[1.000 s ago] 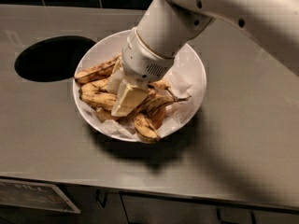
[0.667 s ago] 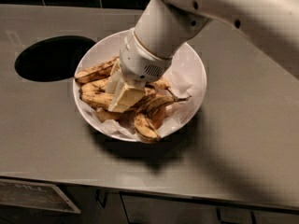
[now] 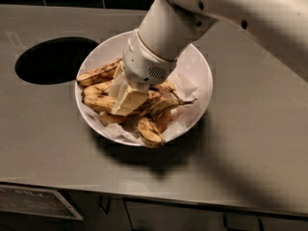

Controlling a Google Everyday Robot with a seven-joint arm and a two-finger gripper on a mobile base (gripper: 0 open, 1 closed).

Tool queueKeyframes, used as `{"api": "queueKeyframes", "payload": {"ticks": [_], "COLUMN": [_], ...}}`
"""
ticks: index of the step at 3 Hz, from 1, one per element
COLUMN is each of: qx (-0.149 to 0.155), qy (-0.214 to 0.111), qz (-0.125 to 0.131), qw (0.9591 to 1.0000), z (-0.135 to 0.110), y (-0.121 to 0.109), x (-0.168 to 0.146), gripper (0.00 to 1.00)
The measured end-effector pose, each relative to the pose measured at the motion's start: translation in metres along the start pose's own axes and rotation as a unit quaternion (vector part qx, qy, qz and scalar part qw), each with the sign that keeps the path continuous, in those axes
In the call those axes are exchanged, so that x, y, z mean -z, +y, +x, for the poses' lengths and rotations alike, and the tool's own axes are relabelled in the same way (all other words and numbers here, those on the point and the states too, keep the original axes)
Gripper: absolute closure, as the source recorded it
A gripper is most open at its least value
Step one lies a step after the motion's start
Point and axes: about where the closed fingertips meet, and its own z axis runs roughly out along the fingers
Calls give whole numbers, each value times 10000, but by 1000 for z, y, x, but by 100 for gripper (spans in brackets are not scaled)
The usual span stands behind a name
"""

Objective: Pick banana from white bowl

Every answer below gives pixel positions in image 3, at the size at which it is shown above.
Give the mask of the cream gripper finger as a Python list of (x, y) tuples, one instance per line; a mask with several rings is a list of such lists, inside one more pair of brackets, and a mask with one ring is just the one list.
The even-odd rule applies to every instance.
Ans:
[(148, 88), (139, 89), (131, 85), (123, 85), (119, 89), (111, 114), (128, 116), (148, 99)]
[(127, 88), (127, 85), (128, 80), (124, 71), (124, 63), (120, 62), (116, 67), (114, 79), (109, 89), (109, 95), (112, 97), (120, 98), (123, 95), (124, 90)]

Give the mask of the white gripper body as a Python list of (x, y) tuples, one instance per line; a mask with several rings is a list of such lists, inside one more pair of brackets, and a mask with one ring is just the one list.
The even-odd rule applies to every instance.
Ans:
[(176, 61), (163, 60), (152, 53), (135, 29), (123, 47), (125, 76), (130, 83), (162, 84), (176, 67)]

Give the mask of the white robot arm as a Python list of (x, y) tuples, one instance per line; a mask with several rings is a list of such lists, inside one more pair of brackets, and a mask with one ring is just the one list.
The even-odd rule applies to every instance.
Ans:
[(302, 79), (308, 76), (308, 0), (155, 0), (123, 47), (110, 95), (114, 115), (145, 102), (186, 47), (221, 20), (244, 31)]

